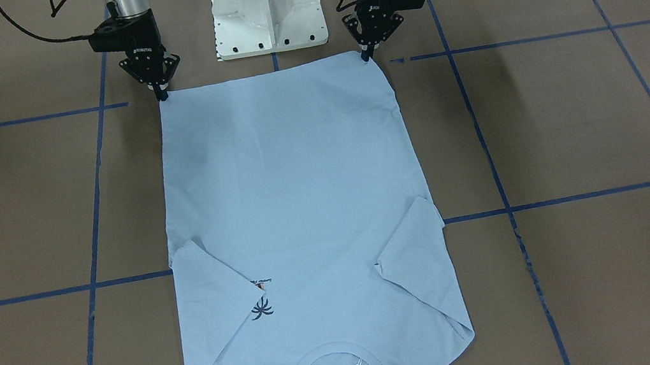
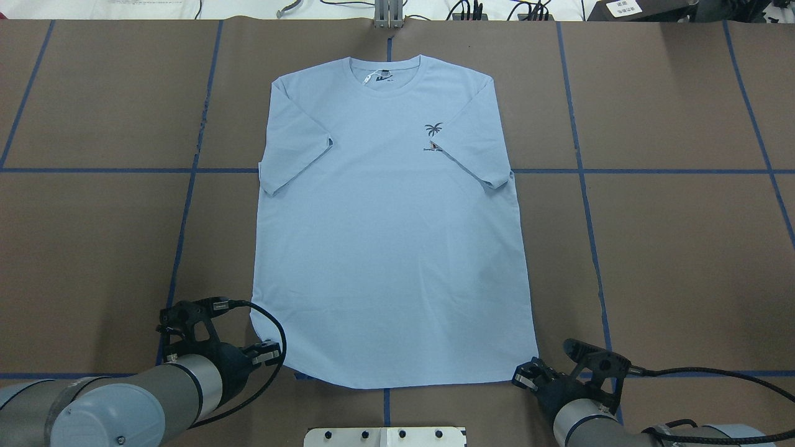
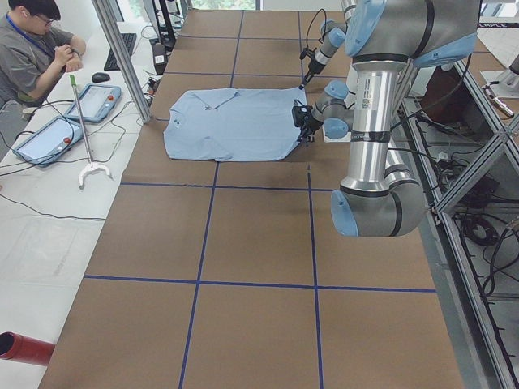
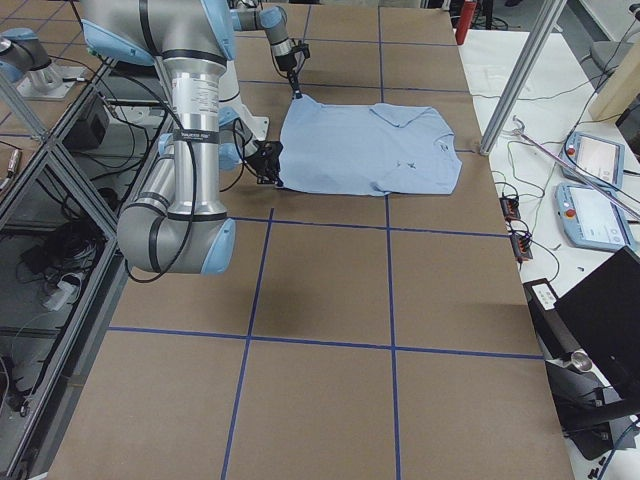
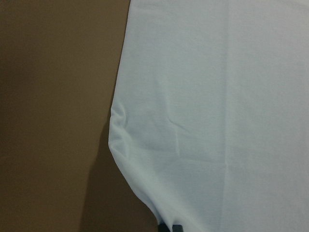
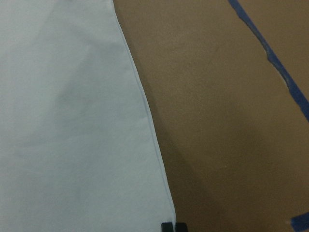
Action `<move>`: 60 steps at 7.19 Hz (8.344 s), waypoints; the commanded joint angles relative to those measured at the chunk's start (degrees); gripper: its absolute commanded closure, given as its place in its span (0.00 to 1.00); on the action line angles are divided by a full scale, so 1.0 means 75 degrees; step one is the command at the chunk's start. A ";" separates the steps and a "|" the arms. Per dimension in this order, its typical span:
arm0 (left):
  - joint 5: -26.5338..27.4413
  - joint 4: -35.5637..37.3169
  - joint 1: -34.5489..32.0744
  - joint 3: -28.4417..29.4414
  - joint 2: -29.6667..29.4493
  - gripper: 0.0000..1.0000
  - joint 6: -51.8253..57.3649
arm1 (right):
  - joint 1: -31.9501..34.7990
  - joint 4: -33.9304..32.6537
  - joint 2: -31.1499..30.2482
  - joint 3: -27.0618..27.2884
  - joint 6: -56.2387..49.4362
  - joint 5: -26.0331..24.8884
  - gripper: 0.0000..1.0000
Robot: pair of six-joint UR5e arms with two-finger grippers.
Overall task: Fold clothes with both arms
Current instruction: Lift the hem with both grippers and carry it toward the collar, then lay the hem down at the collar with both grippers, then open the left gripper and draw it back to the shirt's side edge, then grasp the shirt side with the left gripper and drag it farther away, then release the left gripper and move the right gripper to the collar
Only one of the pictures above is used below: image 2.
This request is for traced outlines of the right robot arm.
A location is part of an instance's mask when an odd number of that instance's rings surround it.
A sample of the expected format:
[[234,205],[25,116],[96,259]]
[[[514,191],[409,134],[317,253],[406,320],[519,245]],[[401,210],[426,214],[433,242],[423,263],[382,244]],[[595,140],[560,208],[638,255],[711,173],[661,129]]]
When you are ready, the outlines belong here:
[[764,435],[744,424],[700,425],[688,418],[632,433],[618,420],[625,379],[658,378],[681,369],[637,367],[621,354],[573,338],[565,340],[564,351],[575,365],[571,373],[534,357],[518,365],[512,377],[515,387],[535,396],[560,446],[775,446],[793,437]]

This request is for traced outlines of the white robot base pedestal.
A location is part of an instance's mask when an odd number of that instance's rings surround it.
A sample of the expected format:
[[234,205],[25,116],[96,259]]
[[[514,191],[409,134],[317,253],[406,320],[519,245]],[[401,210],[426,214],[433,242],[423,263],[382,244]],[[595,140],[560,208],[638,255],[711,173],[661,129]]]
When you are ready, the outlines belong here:
[[307,431],[304,446],[467,446],[459,427],[316,428]]

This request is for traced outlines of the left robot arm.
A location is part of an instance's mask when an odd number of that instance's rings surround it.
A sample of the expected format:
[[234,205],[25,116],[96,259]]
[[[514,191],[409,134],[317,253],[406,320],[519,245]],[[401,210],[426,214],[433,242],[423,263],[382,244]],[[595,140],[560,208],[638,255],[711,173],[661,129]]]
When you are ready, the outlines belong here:
[[[248,308],[278,340],[222,341],[213,320]],[[182,300],[159,314],[162,363],[133,376],[37,379],[2,388],[3,446],[160,446],[231,416],[275,381],[288,345],[282,324],[247,300]]]

